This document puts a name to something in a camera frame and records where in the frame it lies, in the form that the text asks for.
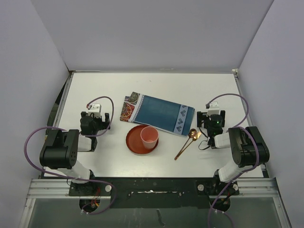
golden spoon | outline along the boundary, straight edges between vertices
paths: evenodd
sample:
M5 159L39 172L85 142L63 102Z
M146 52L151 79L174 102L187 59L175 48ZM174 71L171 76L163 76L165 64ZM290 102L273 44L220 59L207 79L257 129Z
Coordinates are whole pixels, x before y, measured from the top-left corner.
M197 141L198 140L198 138L200 137L200 135L201 135L201 132L199 132L199 133L196 133L196 130L195 130L195 135L194 134L190 134L189 133L189 139L190 138L192 138L192 141L186 146L186 148L185 149L187 149L187 147L193 142L193 141ZM185 151L185 149L181 149L180 150L180 152L176 155L176 157L174 158L174 160L177 160L178 158L179 158L179 156Z

gray wall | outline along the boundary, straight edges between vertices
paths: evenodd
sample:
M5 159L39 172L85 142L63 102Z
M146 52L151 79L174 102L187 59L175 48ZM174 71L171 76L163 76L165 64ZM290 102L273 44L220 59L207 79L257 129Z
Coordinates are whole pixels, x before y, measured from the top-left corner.
M30 0L0 1L0 227L15 228L30 180L23 143L45 126L68 71ZM44 132L30 142L36 164Z
M304 1L275 0L240 67L251 115L270 149L294 228L303 227Z
M230 72L273 0L32 0L70 70Z

cup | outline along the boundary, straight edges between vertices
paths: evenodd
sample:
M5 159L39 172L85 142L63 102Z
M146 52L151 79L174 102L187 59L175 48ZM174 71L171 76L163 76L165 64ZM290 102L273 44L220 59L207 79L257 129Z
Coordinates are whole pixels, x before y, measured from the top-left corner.
M141 131L141 139L143 146L146 149L152 149L155 147L158 140L158 132L154 127L145 127Z

tabletop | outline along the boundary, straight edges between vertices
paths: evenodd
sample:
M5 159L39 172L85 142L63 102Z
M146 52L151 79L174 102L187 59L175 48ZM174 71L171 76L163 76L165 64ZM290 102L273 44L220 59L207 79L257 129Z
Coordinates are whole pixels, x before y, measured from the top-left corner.
M109 96L114 102L111 129L97 138L94 152L78 152L78 161L98 177L213 177L214 172L232 159L231 149L200 151L201 137L179 157L174 157L187 137L159 130L159 144L147 155L137 155L126 145L126 135L137 124L119 120L124 97L138 92L159 99L195 108L191 127L198 130L196 112L206 111L205 104L224 93L239 94L233 74L169 74L169 73L74 73L64 105L59 127L80 129L80 113L86 104L99 96ZM226 111L224 132L237 124L245 115L240 98L218 98L221 110ZM95 101L102 106L102 115L112 112L108 99ZM248 126L245 121L241 126ZM260 167L242 177L263 177Z

wall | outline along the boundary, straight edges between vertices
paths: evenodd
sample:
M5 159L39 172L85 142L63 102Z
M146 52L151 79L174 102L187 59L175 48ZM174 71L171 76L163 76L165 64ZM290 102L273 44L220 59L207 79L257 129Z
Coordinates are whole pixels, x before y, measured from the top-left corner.
M0 227L18 226L30 180L23 144L45 126L68 71L30 0L0 1ZM44 133L30 142L38 162Z
M214 73L239 67L273 0L32 2L70 70Z
M293 228L303 227L304 1L275 0L240 67Z

